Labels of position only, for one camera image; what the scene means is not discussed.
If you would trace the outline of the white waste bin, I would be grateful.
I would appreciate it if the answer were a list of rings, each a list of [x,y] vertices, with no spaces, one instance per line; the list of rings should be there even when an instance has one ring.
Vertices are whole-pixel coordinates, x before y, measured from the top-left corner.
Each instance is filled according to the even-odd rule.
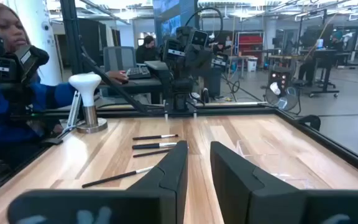
[[[247,58],[247,71],[248,72],[255,72],[257,69],[257,57],[248,57]]]

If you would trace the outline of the short thin black makeup brush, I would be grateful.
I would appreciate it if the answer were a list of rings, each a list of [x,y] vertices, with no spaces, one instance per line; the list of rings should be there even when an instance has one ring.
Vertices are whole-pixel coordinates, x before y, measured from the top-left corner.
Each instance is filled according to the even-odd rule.
[[[159,150],[159,151],[154,151],[154,152],[146,152],[146,153],[142,153],[142,154],[136,154],[136,155],[133,155],[133,158],[151,156],[151,155],[156,155],[156,154],[163,154],[163,153],[169,152],[170,150],[171,149],[164,149],[164,150]]]

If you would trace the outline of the long thin silver-ferrule makeup brush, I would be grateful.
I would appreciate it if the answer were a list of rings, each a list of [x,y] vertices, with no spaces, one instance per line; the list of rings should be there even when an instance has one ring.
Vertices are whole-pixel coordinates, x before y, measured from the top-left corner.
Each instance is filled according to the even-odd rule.
[[[166,134],[166,135],[156,135],[156,136],[140,136],[133,137],[132,140],[140,141],[140,140],[149,140],[149,139],[163,139],[163,138],[176,138],[178,134]]]

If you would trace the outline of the thin white-tipped makeup brush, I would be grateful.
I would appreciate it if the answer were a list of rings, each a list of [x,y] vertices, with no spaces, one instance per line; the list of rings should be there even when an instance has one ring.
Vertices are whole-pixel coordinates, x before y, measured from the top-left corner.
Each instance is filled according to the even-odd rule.
[[[146,167],[146,168],[143,168],[143,169],[133,170],[133,171],[126,172],[126,173],[123,173],[123,174],[108,177],[108,178],[105,178],[105,179],[96,180],[94,182],[89,182],[89,183],[83,184],[81,187],[83,189],[85,189],[85,188],[92,187],[92,186],[95,186],[95,185],[104,184],[104,183],[111,182],[111,181],[114,181],[114,180],[123,179],[125,177],[130,177],[130,176],[133,176],[133,175],[148,172],[148,171],[152,170],[153,168],[154,168],[153,166],[150,166],[150,167]]]

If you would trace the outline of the medium dark-bristle makeup brush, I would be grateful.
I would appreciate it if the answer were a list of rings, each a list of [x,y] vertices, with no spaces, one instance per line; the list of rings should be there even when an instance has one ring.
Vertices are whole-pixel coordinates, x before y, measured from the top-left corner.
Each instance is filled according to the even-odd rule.
[[[133,145],[133,150],[141,150],[141,149],[159,149],[159,148],[166,148],[166,147],[173,147],[177,144],[175,142],[162,142],[162,143],[150,143],[150,144],[138,144]]]

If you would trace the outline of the black vertical post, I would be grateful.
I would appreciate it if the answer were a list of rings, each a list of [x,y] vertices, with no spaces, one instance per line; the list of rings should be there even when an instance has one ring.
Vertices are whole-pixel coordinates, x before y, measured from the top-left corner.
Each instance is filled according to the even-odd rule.
[[[75,0],[60,0],[61,12],[68,46],[68,58],[72,74],[83,73],[81,61],[80,33]]]

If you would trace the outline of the silver folding stand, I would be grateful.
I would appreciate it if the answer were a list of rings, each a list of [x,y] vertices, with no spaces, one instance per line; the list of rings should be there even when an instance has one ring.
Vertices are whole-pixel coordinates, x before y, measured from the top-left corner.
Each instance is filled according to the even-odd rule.
[[[75,91],[73,96],[73,101],[71,104],[69,116],[67,119],[67,126],[63,129],[63,131],[57,136],[57,138],[61,139],[66,133],[72,131],[76,128],[76,124],[78,121],[78,114],[80,111],[81,104],[81,95],[78,91]]]

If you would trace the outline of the black box with red lights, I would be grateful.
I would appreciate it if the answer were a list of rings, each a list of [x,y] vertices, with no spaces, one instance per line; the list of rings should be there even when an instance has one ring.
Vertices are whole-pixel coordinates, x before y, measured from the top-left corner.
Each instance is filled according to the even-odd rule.
[[[268,76],[267,89],[275,95],[281,95],[290,86],[291,69],[285,67],[272,66]]]

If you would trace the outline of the red storage cabinet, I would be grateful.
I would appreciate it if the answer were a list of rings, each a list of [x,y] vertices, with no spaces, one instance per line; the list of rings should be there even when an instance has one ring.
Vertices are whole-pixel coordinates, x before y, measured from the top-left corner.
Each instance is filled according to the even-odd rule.
[[[248,55],[257,58],[257,67],[262,63],[264,35],[259,31],[242,31],[235,34],[235,54]]]

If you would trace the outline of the small floor fan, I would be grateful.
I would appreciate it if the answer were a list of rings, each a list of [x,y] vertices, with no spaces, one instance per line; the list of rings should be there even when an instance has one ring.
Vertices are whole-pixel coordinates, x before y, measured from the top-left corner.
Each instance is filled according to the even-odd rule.
[[[280,110],[290,111],[300,101],[300,92],[294,86],[283,86],[279,82],[272,82],[265,90],[265,100]]]

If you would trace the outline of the white building column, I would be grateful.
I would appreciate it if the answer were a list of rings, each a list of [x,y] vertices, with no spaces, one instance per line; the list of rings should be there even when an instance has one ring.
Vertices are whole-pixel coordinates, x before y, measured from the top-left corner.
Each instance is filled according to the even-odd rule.
[[[55,86],[62,82],[57,45],[47,9],[47,0],[4,0],[21,20],[30,43],[46,51],[49,61],[39,68],[40,82]]]

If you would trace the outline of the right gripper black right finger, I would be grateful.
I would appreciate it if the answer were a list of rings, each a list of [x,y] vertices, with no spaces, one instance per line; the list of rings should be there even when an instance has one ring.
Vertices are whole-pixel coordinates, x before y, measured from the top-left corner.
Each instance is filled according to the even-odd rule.
[[[211,172],[225,224],[300,224],[306,196],[218,141]]]

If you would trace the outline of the black office desk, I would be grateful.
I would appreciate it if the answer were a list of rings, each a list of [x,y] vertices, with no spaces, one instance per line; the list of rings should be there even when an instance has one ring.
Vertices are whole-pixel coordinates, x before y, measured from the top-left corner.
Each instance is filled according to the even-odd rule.
[[[158,78],[129,80],[121,87],[130,95],[149,94],[151,104],[160,104],[163,86]],[[103,97],[120,97],[120,95],[107,85],[100,85],[99,91]]]

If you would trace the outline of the black curved hook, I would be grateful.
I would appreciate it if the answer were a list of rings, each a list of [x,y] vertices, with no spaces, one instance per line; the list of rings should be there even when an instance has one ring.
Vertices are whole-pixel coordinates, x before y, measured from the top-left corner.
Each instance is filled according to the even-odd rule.
[[[309,126],[317,131],[320,130],[321,127],[321,120],[318,116],[316,115],[307,115],[307,116],[302,116],[300,118],[296,119],[298,123],[300,124],[309,124]]]

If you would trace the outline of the person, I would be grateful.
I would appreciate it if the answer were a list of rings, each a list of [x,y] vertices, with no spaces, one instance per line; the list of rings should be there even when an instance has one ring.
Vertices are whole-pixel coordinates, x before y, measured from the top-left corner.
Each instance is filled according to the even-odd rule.
[[[316,53],[317,47],[314,46],[322,31],[322,26],[309,26],[300,38],[305,52],[302,53],[303,61],[299,68],[298,79],[299,81],[305,79],[305,86],[307,87],[313,86],[316,65],[324,59],[324,54],[321,52]]]
[[[135,52],[136,63],[157,60],[157,49],[155,48],[155,39],[151,35],[144,38],[144,43],[139,46]]]
[[[0,37],[5,49],[11,53],[30,43],[18,15],[9,7],[0,3]],[[75,89],[69,83],[48,86],[33,82],[31,103],[37,110],[57,109],[68,106],[73,99]],[[37,142],[46,136],[46,125],[36,121],[0,121],[0,145],[10,146],[23,142]]]

